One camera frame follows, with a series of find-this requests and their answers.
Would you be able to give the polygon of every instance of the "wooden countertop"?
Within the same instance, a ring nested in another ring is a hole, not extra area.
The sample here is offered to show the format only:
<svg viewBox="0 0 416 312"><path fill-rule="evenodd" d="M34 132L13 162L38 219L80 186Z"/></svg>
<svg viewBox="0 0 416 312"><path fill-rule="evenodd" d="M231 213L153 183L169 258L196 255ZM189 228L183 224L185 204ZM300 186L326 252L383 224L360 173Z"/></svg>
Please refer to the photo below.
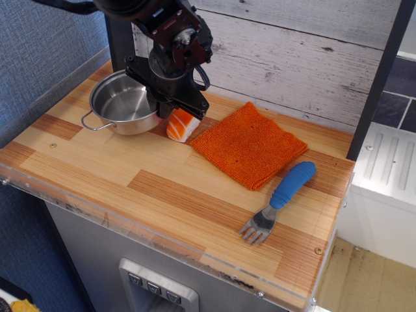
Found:
<svg viewBox="0 0 416 312"><path fill-rule="evenodd" d="M304 308L317 284L354 162L345 159L352 135L259 109L309 150L267 183L249 191L189 146L189 141L244 103L206 93L206 118L187 143L167 138L166 123L135 136L81 125L93 87L111 64L80 84L0 151L0 176L119 233L147 240L181 261L219 272L248 291L291 309ZM91 126L101 125L91 114ZM279 212L260 246L238 230L268 204L295 164L313 161L314 178Z"/></svg>

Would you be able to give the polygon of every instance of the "wooden floor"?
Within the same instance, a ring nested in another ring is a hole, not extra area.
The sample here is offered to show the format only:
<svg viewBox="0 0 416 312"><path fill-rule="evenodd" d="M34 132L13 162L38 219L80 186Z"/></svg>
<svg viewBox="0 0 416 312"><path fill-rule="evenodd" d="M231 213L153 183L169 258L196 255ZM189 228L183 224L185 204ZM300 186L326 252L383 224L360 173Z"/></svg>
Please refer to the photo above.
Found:
<svg viewBox="0 0 416 312"><path fill-rule="evenodd" d="M414 312L416 268L337 239L317 298L331 312Z"/></svg>

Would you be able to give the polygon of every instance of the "dark tile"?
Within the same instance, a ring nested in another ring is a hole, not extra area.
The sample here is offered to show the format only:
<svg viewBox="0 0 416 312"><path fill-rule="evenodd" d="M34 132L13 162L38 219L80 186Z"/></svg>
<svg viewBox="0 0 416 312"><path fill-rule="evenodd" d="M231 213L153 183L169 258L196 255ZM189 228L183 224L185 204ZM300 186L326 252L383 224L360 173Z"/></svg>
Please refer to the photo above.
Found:
<svg viewBox="0 0 416 312"><path fill-rule="evenodd" d="M411 101L400 128L416 133L416 100Z"/></svg>
<svg viewBox="0 0 416 312"><path fill-rule="evenodd" d="M373 122L397 128L408 103L409 99L406 97L383 92L372 117Z"/></svg>
<svg viewBox="0 0 416 312"><path fill-rule="evenodd" d="M384 90L416 98L416 62L397 57Z"/></svg>

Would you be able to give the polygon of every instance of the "screw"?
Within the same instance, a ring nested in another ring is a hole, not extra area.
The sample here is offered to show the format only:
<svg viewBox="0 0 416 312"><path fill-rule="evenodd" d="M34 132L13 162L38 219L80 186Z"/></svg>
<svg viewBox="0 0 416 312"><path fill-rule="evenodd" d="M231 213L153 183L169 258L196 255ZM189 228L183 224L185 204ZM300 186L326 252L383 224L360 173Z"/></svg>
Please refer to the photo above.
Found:
<svg viewBox="0 0 416 312"><path fill-rule="evenodd" d="M316 247L315 248L315 253L317 255L322 255L324 253L324 250L322 248L320 248L320 247Z"/></svg>

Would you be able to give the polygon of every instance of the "pot handle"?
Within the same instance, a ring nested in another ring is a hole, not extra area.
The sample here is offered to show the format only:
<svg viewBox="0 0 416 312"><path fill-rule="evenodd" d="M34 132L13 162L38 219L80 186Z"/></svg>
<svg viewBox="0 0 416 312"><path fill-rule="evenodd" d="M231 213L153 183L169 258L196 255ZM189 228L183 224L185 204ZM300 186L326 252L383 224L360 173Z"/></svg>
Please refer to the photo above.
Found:
<svg viewBox="0 0 416 312"><path fill-rule="evenodd" d="M107 125L102 125L101 127L98 127L98 128L91 128L91 127L87 126L84 123L84 118L87 117L91 113L92 113L92 110L90 110L88 113L86 113L84 116L81 117L81 122L84 125L84 127L86 127L87 129L93 130L93 131L97 131L97 130L101 130L101 129L107 128L109 125L113 125L113 126L117 127L117 125L114 122L110 122Z"/></svg>

